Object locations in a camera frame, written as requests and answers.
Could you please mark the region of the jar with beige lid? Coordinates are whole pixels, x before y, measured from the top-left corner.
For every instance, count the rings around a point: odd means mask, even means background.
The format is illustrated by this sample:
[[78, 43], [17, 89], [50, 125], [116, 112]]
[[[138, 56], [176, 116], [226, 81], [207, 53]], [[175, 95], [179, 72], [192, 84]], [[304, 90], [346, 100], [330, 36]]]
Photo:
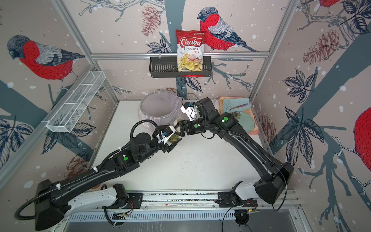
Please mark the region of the jar with beige lid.
[[[177, 132], [180, 132], [180, 129], [179, 128], [176, 128], [176, 125], [180, 122], [180, 121], [184, 121], [183, 118], [177, 118], [174, 122], [173, 122], [173, 126], [174, 128], [176, 129]], [[182, 139], [181, 136], [179, 136], [177, 133], [173, 134], [170, 139], [168, 140], [169, 143], [175, 143], [175, 142], [178, 142]]]

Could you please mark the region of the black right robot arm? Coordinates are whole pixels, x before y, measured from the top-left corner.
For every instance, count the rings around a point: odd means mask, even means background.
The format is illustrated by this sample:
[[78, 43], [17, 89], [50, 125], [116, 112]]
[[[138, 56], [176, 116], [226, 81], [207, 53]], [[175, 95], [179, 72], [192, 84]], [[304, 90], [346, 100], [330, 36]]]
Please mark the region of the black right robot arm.
[[179, 135], [184, 137], [210, 131], [231, 144], [258, 172], [260, 180], [253, 186], [263, 201], [274, 205], [281, 193], [288, 192], [293, 166], [289, 162], [280, 162], [265, 151], [230, 113], [219, 114], [209, 98], [183, 101], [181, 111], [188, 119], [177, 123]]

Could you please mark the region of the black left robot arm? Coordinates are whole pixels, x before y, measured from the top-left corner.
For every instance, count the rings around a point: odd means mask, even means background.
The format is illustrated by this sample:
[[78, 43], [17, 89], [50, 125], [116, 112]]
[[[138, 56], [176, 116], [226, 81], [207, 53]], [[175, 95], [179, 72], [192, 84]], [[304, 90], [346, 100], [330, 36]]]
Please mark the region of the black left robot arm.
[[130, 141], [107, 155], [98, 166], [60, 182], [46, 180], [40, 183], [36, 196], [16, 210], [15, 219], [33, 220], [35, 230], [42, 231], [86, 209], [130, 205], [122, 184], [100, 191], [91, 189], [139, 168], [140, 163], [159, 151], [170, 152], [177, 145], [176, 142], [171, 143], [170, 138], [184, 133], [180, 123], [159, 126], [149, 119], [137, 122], [130, 131]]

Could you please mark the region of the teal cloth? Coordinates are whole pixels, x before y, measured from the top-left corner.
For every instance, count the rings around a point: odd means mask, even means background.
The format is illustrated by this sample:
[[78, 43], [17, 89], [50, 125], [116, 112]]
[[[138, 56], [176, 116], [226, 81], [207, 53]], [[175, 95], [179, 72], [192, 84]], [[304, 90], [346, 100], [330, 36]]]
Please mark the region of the teal cloth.
[[225, 98], [222, 102], [223, 113], [244, 112], [252, 107], [249, 98]]

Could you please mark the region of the light green floral plate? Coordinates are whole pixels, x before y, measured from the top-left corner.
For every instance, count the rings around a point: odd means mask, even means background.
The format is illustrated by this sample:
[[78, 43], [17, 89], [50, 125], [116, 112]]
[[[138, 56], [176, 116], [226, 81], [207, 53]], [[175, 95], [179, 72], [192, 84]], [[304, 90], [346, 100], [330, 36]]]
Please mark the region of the light green floral plate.
[[255, 128], [255, 122], [253, 118], [245, 112], [232, 112], [232, 116], [236, 118], [243, 129], [250, 133]]

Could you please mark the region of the pink tray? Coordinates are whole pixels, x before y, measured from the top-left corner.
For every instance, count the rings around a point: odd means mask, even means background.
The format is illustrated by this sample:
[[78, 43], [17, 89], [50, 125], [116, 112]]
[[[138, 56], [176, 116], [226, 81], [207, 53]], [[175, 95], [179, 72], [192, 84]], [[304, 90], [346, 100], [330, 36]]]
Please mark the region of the pink tray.
[[[219, 111], [220, 111], [221, 114], [223, 114], [223, 112], [222, 112], [222, 102], [225, 98], [237, 98], [237, 97], [219, 97], [219, 99], [218, 99], [218, 101], [219, 101]], [[255, 117], [254, 112], [253, 112], [253, 107], [244, 111], [244, 112], [247, 113], [248, 115], [250, 115], [255, 122], [254, 130], [252, 132], [248, 133], [248, 134], [250, 134], [250, 135], [259, 134], [259, 128], [258, 128], [256, 117]]]

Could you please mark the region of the Chuba cassava chips bag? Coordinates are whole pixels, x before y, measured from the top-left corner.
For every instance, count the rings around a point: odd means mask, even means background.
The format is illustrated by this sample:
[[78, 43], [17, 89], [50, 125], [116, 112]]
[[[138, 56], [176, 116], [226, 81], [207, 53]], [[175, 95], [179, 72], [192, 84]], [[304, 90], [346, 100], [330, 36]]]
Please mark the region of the Chuba cassava chips bag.
[[196, 72], [185, 77], [204, 77], [203, 54], [206, 32], [176, 30], [177, 70], [179, 72]]

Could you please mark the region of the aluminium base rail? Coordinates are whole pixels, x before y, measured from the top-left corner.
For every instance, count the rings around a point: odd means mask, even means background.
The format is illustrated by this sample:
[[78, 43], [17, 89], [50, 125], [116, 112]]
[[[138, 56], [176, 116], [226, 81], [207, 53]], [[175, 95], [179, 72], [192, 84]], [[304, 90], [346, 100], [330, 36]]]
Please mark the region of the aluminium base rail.
[[[128, 195], [138, 210], [217, 210], [232, 206], [231, 189], [192, 189], [192, 190], [128, 190]], [[248, 193], [243, 201], [245, 208], [272, 209], [256, 193]], [[302, 205], [294, 190], [285, 191], [278, 197], [274, 208], [283, 202], [282, 209], [301, 209]]]

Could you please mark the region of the black wall basket shelf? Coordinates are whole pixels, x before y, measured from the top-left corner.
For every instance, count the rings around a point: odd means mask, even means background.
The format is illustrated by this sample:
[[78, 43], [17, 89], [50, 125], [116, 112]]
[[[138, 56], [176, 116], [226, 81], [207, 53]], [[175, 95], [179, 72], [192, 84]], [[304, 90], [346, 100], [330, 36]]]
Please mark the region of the black wall basket shelf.
[[176, 57], [151, 57], [149, 72], [153, 78], [210, 77], [212, 72], [211, 57], [203, 57], [203, 70], [200, 72], [179, 72]]

